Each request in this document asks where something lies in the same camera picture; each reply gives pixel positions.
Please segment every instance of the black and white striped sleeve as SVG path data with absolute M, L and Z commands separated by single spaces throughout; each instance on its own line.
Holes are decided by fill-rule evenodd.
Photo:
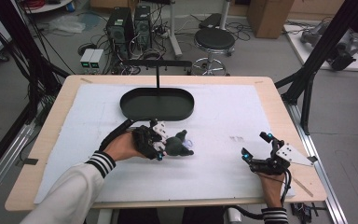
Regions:
M 287 213 L 284 208 L 265 208 L 261 209 L 264 223 L 266 224 L 287 224 Z
M 95 151 L 86 163 L 95 166 L 105 178 L 116 167 L 115 161 L 105 152 Z

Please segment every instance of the black oval tray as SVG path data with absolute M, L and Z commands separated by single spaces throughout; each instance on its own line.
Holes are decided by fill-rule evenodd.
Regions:
M 182 120 L 194 109 L 190 92 L 176 88 L 137 88 L 120 99 L 123 115 L 128 119 Z

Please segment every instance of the computer tower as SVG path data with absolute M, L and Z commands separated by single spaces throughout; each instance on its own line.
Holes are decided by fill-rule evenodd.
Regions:
M 114 7 L 106 24 L 109 42 L 114 44 L 120 57 L 131 58 L 130 42 L 134 38 L 131 10 L 129 7 Z
M 145 50 L 152 48 L 152 27 L 150 20 L 150 7 L 138 6 L 133 16 L 135 25 L 135 36 L 138 49 Z

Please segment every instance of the human hand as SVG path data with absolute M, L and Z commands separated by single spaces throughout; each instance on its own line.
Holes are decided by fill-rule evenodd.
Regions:
M 145 157 L 136 150 L 131 132 L 119 135 L 110 142 L 103 152 L 107 153 L 114 161 L 123 161 L 131 157 Z
M 284 180 L 284 174 L 265 175 L 258 174 L 263 188 L 264 201 L 267 207 L 282 207 L 281 188 Z

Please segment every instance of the floor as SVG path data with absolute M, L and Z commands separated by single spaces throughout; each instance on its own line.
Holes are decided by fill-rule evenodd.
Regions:
M 61 15 L 68 14 L 64 10 L 56 10 L 43 15 L 37 15 L 36 20 L 40 25 L 49 22 Z M 230 17 L 227 22 L 240 22 L 247 24 L 247 20 L 241 17 Z M 77 54 L 79 46 L 96 41 L 103 35 L 104 20 L 90 20 L 86 31 L 81 34 L 68 35 L 63 32 L 46 33 L 46 38 L 60 53 L 65 62 L 76 74 L 82 74 L 80 56 Z M 198 22 L 190 16 L 176 19 L 177 29 L 181 29 L 185 35 L 178 35 L 178 41 L 183 51 L 181 60 L 194 62 L 198 58 L 205 57 L 205 53 L 196 49 L 193 44 L 193 36 L 197 31 Z M 296 72 L 300 67 L 300 60 L 285 35 L 277 39 L 255 38 L 253 33 L 246 31 L 240 38 L 250 40 L 237 40 L 235 52 L 231 57 L 217 56 L 227 67 L 232 76 L 271 77 L 273 81 L 279 81 Z M 164 59 L 173 59 L 171 44 L 165 40 L 167 48 Z M 53 63 L 68 71 L 61 59 L 48 46 L 48 55 Z M 161 69 L 162 75 L 184 75 L 182 68 Z M 153 69 L 142 69 L 141 74 L 154 74 Z M 287 87 L 279 89 L 284 93 Z M 20 114 L 27 104 L 27 82 L 17 69 L 14 62 L 0 62 L 0 140 L 5 135 L 14 119 Z M 298 106 L 301 107 L 302 98 L 299 98 Z M 310 107 L 310 136 L 320 155 L 320 161 L 324 165 L 329 180 L 338 197 L 338 201 L 344 211 L 348 223 L 358 223 L 358 72 L 334 72 L 320 70 L 314 80 L 312 103 Z M 5 210 L 4 204 L 13 186 L 17 175 L 21 171 L 18 166 L 13 166 L 0 184 L 0 223 L 17 223 L 23 219 L 26 213 L 10 213 Z M 262 205 L 244 206 L 246 209 L 259 212 Z M 324 203 L 316 203 L 318 207 L 325 207 Z M 285 206 L 290 214 L 290 206 Z M 181 208 L 159 209 L 162 223 L 180 223 Z M 315 223 L 332 223 L 328 212 L 318 211 L 319 216 L 312 214 Z M 88 223 L 96 223 L 97 211 L 91 210 Z M 289 216 L 290 223 L 300 223 L 296 217 Z M 242 218 L 242 223 L 259 223 L 247 217 Z

